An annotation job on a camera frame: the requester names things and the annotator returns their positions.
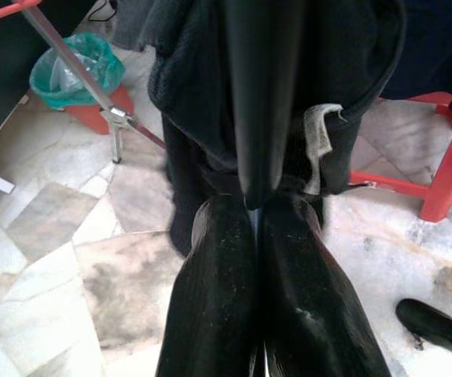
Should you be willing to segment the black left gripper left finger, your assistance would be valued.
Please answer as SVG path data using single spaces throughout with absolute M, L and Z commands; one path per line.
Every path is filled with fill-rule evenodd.
M 171 292 L 156 377 L 252 377 L 258 332 L 252 224 L 234 196 L 197 211 Z

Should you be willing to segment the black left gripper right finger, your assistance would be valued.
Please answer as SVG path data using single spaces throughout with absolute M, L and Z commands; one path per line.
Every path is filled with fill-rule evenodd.
M 260 279 L 270 377 L 391 377 L 355 289 L 322 240 L 313 207 L 263 209 Z

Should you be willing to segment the black knit garment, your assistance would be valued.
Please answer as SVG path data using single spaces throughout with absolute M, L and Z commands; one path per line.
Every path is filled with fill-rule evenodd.
M 239 195 L 224 6 L 229 0 L 118 0 L 113 41 L 152 46 L 148 95 L 160 111 L 174 191 L 170 238 L 191 250 L 198 208 Z M 281 187 L 347 190 L 362 117 L 399 60 L 402 0 L 307 0 Z

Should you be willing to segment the dark grey plastic hanger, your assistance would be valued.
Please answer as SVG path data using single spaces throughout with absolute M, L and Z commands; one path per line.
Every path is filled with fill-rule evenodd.
M 305 0 L 225 3 L 237 166 L 250 210 L 281 180 L 305 7 Z

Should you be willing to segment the red plastic hanger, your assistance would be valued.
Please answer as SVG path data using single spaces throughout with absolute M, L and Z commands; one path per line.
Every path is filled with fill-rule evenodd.
M 15 13 L 20 13 L 23 10 L 37 6 L 42 0 L 16 0 L 10 5 L 5 5 L 0 8 L 0 19 L 11 16 Z

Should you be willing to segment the orange bin teal bag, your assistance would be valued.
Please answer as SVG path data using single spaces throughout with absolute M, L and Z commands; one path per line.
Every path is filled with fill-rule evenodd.
M 122 84 L 125 67 L 100 35 L 83 32 L 64 40 L 84 68 L 110 96 L 114 105 L 127 112 L 134 104 Z M 78 77 L 57 55 L 48 49 L 35 63 L 29 78 L 30 87 L 49 107 L 64 110 L 96 134 L 109 133 L 100 106 Z

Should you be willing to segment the silver metal clothes rack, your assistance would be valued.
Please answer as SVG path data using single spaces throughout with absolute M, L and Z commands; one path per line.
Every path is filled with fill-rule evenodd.
M 70 68 L 73 74 L 82 82 L 84 87 L 99 104 L 100 115 L 106 120 L 112 140 L 112 161 L 120 163 L 122 141 L 119 135 L 121 129 L 128 129 L 146 137 L 151 142 L 166 149 L 162 139 L 144 127 L 135 114 L 116 107 L 108 94 L 101 88 L 93 76 L 86 71 L 79 58 L 66 45 L 61 35 L 49 22 L 38 6 L 33 5 L 21 11 L 28 23 L 40 34 L 48 45 L 57 53 L 59 58 Z

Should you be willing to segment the navy blue garment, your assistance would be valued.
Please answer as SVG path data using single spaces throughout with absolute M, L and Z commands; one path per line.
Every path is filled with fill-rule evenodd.
M 452 95 L 452 0 L 403 2 L 406 9 L 403 52 L 381 96 L 405 100 L 434 92 Z

